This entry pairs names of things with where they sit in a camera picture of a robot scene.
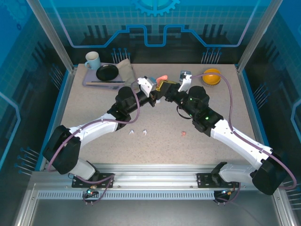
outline beige table surface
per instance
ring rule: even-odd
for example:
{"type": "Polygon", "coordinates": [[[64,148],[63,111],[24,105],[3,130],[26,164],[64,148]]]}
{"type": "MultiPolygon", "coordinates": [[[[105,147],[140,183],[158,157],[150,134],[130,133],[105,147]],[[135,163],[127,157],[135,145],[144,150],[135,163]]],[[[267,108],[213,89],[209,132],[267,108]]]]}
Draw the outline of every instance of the beige table surface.
{"type": "MultiPolygon", "coordinates": [[[[189,70],[193,75],[197,75],[211,67],[219,69],[232,87],[233,125],[253,138],[253,130],[234,65],[133,64],[136,77],[157,78],[167,74],[169,80],[177,82],[181,70],[189,70]]],[[[66,127],[92,121],[106,113],[115,103],[117,91],[82,85],[86,71],[85,66],[79,64],[63,115],[62,124],[66,127]]],[[[192,85],[202,83],[195,79],[192,85]]],[[[210,96],[209,106],[227,119],[230,97],[226,83],[221,81],[217,86],[205,89],[210,96]]],[[[135,116],[136,111],[131,114],[132,119],[135,116]]],[[[191,120],[178,115],[175,103],[164,100],[154,108],[146,104],[141,108],[136,123],[126,125],[119,131],[88,143],[81,149],[79,156],[91,163],[216,164],[227,161],[247,164],[239,154],[220,141],[198,132],[191,120]],[[144,129],[147,130],[146,136],[142,133],[144,129]],[[186,136],[181,137],[182,131],[186,131],[186,136]]]]}

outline pink object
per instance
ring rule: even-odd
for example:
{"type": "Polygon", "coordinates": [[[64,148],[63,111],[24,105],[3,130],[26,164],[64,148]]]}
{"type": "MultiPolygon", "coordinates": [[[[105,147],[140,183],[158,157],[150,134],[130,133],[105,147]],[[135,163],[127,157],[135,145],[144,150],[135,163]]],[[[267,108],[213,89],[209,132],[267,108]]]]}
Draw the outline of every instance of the pink object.
{"type": "Polygon", "coordinates": [[[167,75],[163,75],[159,78],[156,79],[156,82],[157,82],[157,86],[159,86],[161,80],[167,80],[168,79],[168,76],[167,75]]]}

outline gray cloth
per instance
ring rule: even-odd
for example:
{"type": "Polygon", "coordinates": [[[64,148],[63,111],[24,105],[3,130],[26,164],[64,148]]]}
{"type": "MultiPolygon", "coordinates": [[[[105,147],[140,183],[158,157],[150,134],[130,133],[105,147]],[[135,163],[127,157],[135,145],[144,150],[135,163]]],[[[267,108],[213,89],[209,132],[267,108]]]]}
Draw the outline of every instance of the gray cloth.
{"type": "MultiPolygon", "coordinates": [[[[124,85],[131,86],[131,84],[136,81],[136,77],[130,61],[128,59],[125,59],[116,66],[119,70],[119,75],[121,76],[122,80],[125,81],[124,85]]],[[[137,83],[134,85],[134,89],[139,90],[137,83]]]]}

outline yellow bowl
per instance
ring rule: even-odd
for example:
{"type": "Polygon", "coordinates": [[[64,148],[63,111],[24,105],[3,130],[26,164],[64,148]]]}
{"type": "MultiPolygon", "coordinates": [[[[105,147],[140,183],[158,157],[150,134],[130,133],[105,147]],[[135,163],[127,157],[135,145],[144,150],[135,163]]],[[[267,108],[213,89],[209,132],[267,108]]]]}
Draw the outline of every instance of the yellow bowl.
{"type": "MultiPolygon", "coordinates": [[[[221,72],[217,69],[210,68],[210,69],[206,70],[204,72],[204,74],[205,73],[218,73],[218,74],[220,74],[221,72]]],[[[207,83],[208,85],[211,85],[211,86],[217,85],[221,81],[221,77],[216,75],[216,74],[207,74],[207,75],[204,75],[202,78],[203,78],[203,81],[205,83],[207,83]]]]}

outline black plate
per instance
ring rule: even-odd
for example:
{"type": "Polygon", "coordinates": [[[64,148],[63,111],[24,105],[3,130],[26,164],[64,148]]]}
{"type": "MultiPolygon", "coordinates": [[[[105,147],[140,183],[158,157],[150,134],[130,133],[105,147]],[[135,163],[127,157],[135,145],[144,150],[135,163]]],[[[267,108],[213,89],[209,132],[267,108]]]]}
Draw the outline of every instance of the black plate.
{"type": "Polygon", "coordinates": [[[117,77],[119,70],[115,65],[103,65],[96,71],[96,77],[100,81],[110,81],[117,77]]]}

